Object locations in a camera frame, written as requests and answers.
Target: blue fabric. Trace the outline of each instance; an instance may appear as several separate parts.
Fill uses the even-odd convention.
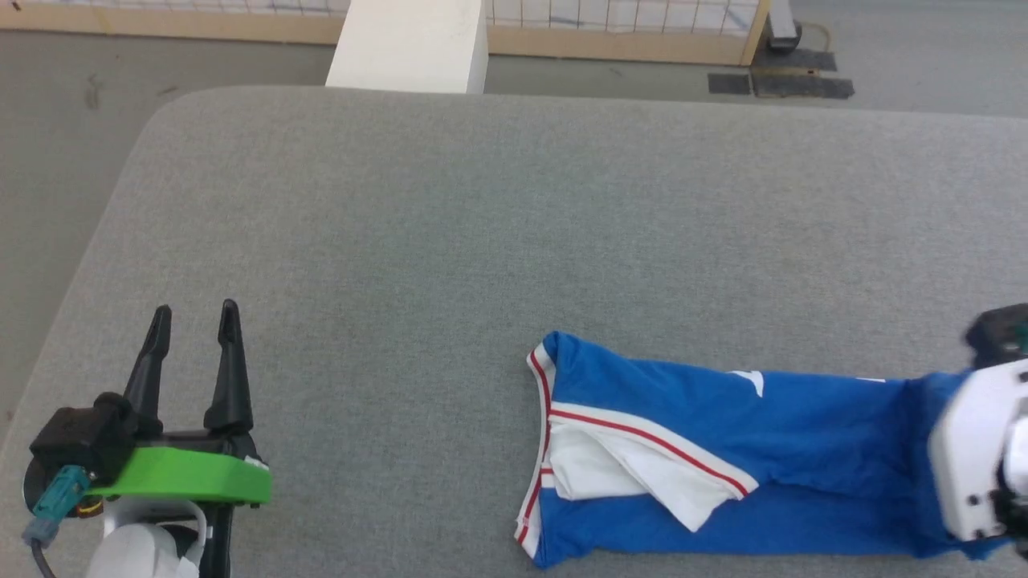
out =
[[[928,434],[966,374],[880,383],[766,372],[758,395],[734,373],[625,359],[566,333],[543,344],[556,364],[554,401],[656,422],[761,485],[695,533],[650,496],[566,501],[543,489],[541,568],[593,548],[984,558],[1004,543],[949,538],[935,497]]]

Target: white sheet behind grid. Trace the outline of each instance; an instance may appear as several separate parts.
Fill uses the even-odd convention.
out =
[[[341,16],[351,0],[28,0],[156,10]],[[745,36],[760,0],[483,0],[489,25]]]

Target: red stripe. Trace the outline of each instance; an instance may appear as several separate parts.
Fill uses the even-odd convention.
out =
[[[587,416],[579,416],[578,413],[570,413],[567,411],[561,411],[559,409],[553,409],[552,411],[550,411],[550,413],[553,414],[553,416],[558,416],[560,418],[567,418],[567,419],[571,419],[571,420],[579,420],[580,422],[586,422],[586,423],[589,423],[589,424],[595,424],[597,426],[603,426],[603,427],[613,428],[613,429],[616,429],[616,430],[621,430],[623,432],[628,432],[630,434],[634,434],[634,435],[637,435],[639,437],[644,437],[646,439],[649,439],[650,441],[652,441],[654,443],[660,444],[662,447],[664,447],[667,450],[671,451],[672,454],[674,454],[678,458],[682,458],[683,460],[685,460],[685,461],[689,462],[690,464],[696,466],[697,468],[703,470],[704,472],[706,472],[706,473],[708,473],[708,474],[710,474],[710,475],[712,475],[712,476],[714,476],[717,478],[721,478],[721,479],[723,479],[723,480],[731,483],[732,485],[735,486],[736,490],[738,490],[740,493],[742,493],[743,497],[749,495],[749,492],[746,491],[746,487],[744,485],[742,485],[741,483],[739,483],[738,481],[736,481],[735,479],[733,479],[732,477],[727,476],[727,475],[725,475],[725,474],[723,474],[721,472],[717,472],[717,471],[710,469],[709,467],[707,467],[706,465],[704,465],[703,463],[701,463],[696,458],[693,458],[692,456],[686,454],[685,451],[678,449],[677,447],[671,445],[667,441],[664,441],[663,439],[660,439],[659,437],[657,437],[657,436],[655,436],[655,435],[653,435],[651,433],[648,433],[648,432],[645,432],[642,430],[638,430],[638,429],[635,429],[635,428],[632,428],[632,427],[629,427],[629,426],[623,426],[621,424],[616,424],[614,422],[608,422],[608,421],[604,421],[604,420],[597,420],[595,418],[589,418]]]
[[[543,384],[543,403],[546,405],[546,418],[544,418],[545,423],[543,424],[546,432],[543,436],[543,455],[546,456],[546,449],[550,447],[550,383],[546,378],[546,371],[543,371],[543,367],[539,364],[539,359],[536,358],[536,350],[531,351],[528,359],[531,360],[531,366],[536,369],[539,383]],[[528,535],[528,516],[531,515],[531,508],[536,505],[536,499],[539,498],[539,489],[543,484],[541,476],[544,473],[552,474],[553,470],[549,468],[541,469],[539,475],[536,476],[536,487],[531,491],[531,499],[528,500],[528,507],[524,509],[523,521],[525,526],[521,529],[521,535],[517,537],[518,543],[524,543],[524,537]]]

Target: green bar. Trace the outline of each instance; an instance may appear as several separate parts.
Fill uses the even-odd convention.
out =
[[[137,447],[114,484],[94,486],[86,494],[266,504],[271,498],[271,473],[231,456]]]

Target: wooden frame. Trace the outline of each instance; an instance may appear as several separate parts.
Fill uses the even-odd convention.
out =
[[[749,66],[764,32],[770,0],[760,0],[748,36],[613,34],[572,29],[490,26],[489,53],[620,61]],[[74,4],[0,4],[0,30],[48,30],[335,44],[343,19],[110,8]]]

